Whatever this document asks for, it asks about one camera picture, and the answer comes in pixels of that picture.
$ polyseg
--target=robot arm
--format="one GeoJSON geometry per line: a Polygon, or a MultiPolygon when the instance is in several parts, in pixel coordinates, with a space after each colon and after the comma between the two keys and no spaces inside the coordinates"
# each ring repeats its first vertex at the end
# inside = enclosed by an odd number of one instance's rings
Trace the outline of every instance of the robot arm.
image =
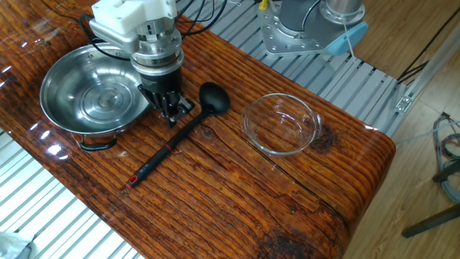
{"type": "Polygon", "coordinates": [[[194,107],[181,91],[184,54],[174,25],[175,0],[101,0],[92,9],[94,34],[132,54],[139,90],[173,127],[194,107]]]}

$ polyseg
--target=stainless steel bowl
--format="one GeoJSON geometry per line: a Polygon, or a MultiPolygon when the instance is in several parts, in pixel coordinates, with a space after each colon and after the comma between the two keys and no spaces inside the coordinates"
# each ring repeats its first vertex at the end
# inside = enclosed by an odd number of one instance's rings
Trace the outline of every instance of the stainless steel bowl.
{"type": "MultiPolygon", "coordinates": [[[[107,43],[98,47],[129,58],[107,43]]],[[[148,107],[137,89],[140,83],[129,61],[110,58],[89,45],[51,67],[40,89],[40,104],[45,115],[64,130],[105,137],[124,129],[148,107]]]]}

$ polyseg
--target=black ladle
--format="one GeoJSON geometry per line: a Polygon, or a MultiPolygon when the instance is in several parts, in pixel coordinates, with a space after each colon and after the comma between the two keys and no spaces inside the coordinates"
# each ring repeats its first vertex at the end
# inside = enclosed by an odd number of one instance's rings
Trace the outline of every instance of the black ladle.
{"type": "Polygon", "coordinates": [[[126,183],[134,188],[144,180],[173,150],[173,148],[208,116],[222,115],[230,108],[230,98],[225,90],[215,83],[204,83],[200,87],[201,113],[186,124],[174,137],[162,146],[126,183]]]}

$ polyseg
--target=metal stand leg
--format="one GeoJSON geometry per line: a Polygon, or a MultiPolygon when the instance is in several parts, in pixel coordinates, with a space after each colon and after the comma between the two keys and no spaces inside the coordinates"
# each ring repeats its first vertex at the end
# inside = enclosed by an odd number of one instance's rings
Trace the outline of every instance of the metal stand leg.
{"type": "Polygon", "coordinates": [[[436,183],[440,183],[442,181],[447,180],[447,178],[453,174],[460,171],[460,160],[456,161],[455,163],[451,164],[450,166],[444,168],[441,172],[437,173],[433,177],[433,181],[436,183]]]}
{"type": "Polygon", "coordinates": [[[409,238],[426,230],[432,229],[439,226],[440,224],[446,223],[452,219],[460,217],[460,204],[453,206],[443,212],[437,213],[412,227],[408,227],[402,231],[403,237],[409,238]]]}

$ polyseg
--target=metal mounting plate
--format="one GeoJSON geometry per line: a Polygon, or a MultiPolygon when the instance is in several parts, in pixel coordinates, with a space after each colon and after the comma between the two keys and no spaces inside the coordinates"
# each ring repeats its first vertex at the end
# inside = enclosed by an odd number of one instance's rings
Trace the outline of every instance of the metal mounting plate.
{"type": "Polygon", "coordinates": [[[282,25],[278,19],[281,2],[269,2],[265,11],[259,10],[257,5],[254,8],[267,54],[286,57],[326,53],[323,47],[306,33],[294,37],[282,32],[282,25]]]}

